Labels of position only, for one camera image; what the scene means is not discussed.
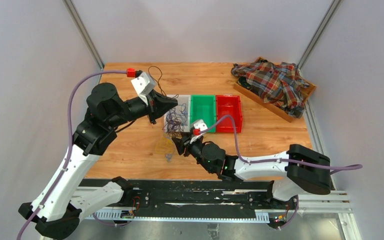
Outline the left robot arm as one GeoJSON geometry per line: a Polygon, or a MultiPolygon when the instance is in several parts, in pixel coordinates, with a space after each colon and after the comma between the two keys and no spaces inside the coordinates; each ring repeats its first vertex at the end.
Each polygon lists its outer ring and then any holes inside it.
{"type": "Polygon", "coordinates": [[[118,203],[122,207],[133,201],[133,187],[124,178],[113,178],[103,187],[80,197],[73,194],[85,174],[117,138],[117,128],[142,117],[152,124],[177,106],[176,99],[151,90],[144,99],[122,100],[111,83],[96,85],[86,99],[84,120],[71,132],[69,145],[59,169],[43,192],[32,202],[23,203],[19,213],[35,223],[40,235],[63,240],[81,221],[98,210],[118,203]]]}

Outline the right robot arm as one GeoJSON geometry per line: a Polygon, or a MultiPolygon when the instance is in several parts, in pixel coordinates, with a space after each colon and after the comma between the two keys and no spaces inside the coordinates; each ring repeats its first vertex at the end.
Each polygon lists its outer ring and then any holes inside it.
{"type": "Polygon", "coordinates": [[[192,156],[209,174],[223,181],[244,181],[277,177],[269,184],[266,203],[274,209],[304,192],[328,195],[331,192],[330,159],[300,144],[274,155],[240,157],[229,155],[212,141],[183,133],[172,141],[179,155],[192,156]]]}

